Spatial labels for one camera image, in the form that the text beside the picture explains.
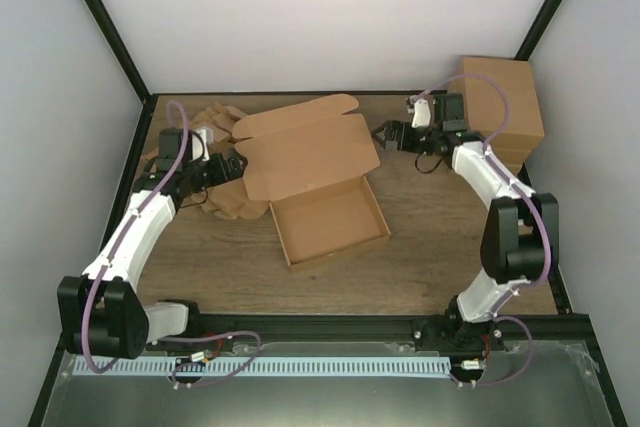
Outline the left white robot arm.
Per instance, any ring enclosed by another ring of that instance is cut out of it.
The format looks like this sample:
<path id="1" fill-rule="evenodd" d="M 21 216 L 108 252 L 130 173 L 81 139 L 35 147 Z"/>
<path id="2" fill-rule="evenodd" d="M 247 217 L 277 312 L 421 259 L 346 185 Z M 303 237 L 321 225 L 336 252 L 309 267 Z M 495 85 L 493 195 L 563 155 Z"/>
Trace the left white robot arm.
<path id="1" fill-rule="evenodd" d="M 165 128 L 158 153 L 134 182 L 119 225 L 97 258 L 57 289 L 65 349 L 86 357 L 135 359 L 166 337 L 181 350 L 196 349 L 203 324 L 191 301 L 142 305 L 137 291 L 147 260 L 184 201 L 240 179 L 247 160 L 235 149 L 209 153 L 203 129 Z"/>

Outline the brown cardboard box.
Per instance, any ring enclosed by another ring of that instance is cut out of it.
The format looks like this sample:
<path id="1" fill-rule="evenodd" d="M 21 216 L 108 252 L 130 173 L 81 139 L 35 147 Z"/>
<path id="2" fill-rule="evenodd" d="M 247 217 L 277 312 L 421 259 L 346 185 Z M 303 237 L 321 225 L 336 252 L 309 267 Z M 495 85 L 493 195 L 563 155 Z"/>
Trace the brown cardboard box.
<path id="1" fill-rule="evenodd" d="M 366 178 L 380 159 L 358 100 L 333 94 L 235 123 L 252 201 L 266 201 L 292 272 L 384 244 L 390 229 Z"/>

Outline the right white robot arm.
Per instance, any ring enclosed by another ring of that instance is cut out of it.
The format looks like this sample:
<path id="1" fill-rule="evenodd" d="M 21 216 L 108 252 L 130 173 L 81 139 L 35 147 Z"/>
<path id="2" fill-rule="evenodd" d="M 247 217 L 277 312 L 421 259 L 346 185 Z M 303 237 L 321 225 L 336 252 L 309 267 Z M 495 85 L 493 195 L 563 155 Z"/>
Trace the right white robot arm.
<path id="1" fill-rule="evenodd" d="M 548 279 L 558 263 L 559 205 L 521 181 L 494 154 L 489 141 L 470 129 L 463 97 L 446 91 L 408 98 L 411 120 L 389 120 L 371 132 L 380 147 L 435 156 L 464 179 L 487 209 L 481 269 L 450 302 L 444 321 L 447 343 L 472 346 L 480 326 L 497 319 L 520 291 Z"/>

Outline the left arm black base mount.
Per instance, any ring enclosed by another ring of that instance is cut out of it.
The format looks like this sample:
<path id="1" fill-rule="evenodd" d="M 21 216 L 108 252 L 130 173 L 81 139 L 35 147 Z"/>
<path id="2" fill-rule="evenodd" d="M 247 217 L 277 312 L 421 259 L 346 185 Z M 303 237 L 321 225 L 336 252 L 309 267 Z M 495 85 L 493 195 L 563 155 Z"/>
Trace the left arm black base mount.
<path id="1" fill-rule="evenodd" d="M 233 343 L 229 336 L 229 327 L 233 326 L 234 323 L 227 316 L 210 314 L 191 316 L 184 332 L 161 336 L 158 340 L 152 341 L 150 347 L 165 350 L 226 348 Z"/>

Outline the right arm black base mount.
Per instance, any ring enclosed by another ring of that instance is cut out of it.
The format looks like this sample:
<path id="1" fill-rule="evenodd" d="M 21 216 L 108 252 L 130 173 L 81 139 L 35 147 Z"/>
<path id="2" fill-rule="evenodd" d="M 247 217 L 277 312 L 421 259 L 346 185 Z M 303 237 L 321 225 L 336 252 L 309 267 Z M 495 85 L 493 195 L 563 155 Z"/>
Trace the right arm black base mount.
<path id="1" fill-rule="evenodd" d="M 411 323 L 416 348 L 439 352 L 480 351 L 492 327 L 491 322 L 470 323 L 453 314 L 422 316 Z"/>

